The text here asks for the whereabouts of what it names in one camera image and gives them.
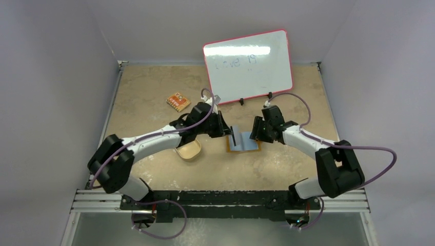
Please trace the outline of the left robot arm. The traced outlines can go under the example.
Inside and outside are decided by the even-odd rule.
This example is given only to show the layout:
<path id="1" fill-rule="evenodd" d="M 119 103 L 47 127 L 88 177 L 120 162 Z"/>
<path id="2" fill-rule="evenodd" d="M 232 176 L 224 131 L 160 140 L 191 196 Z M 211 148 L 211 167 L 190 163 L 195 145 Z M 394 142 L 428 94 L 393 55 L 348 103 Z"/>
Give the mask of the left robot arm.
<path id="1" fill-rule="evenodd" d="M 196 140 L 201 134 L 211 138 L 232 135 L 221 111 L 210 102 L 200 102 L 191 112 L 163 128 L 135 137 L 119 138 L 112 134 L 104 139 L 90 158 L 87 167 L 107 194 L 120 192 L 133 199 L 141 210 L 153 203 L 151 188 L 131 174 L 133 165 L 163 150 L 175 149 Z"/>

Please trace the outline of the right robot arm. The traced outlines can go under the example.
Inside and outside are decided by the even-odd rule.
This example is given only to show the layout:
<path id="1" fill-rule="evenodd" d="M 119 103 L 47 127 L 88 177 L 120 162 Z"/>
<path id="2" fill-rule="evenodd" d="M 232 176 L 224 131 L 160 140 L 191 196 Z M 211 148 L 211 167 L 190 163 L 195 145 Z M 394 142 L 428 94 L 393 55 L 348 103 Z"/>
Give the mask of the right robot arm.
<path id="1" fill-rule="evenodd" d="M 289 186 L 288 202 L 293 208 L 301 208 L 312 197 L 335 198 L 365 182 L 365 175 L 349 142 L 322 140 L 316 135 L 308 137 L 296 122 L 284 120 L 278 106 L 264 107 L 262 114 L 254 118 L 250 139 L 280 142 L 315 160 L 317 176 Z"/>

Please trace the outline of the yellow leather card holder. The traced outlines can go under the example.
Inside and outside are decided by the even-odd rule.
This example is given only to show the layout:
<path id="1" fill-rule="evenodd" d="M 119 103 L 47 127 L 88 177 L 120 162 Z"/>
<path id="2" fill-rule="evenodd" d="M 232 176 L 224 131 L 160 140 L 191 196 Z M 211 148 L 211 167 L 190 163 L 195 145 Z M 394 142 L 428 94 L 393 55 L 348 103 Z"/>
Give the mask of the yellow leather card holder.
<path id="1" fill-rule="evenodd" d="M 231 136 L 227 137 L 227 152 L 259 152 L 261 151 L 261 143 L 250 139 L 251 132 L 238 132 L 235 134 L 237 145 L 234 146 Z"/>

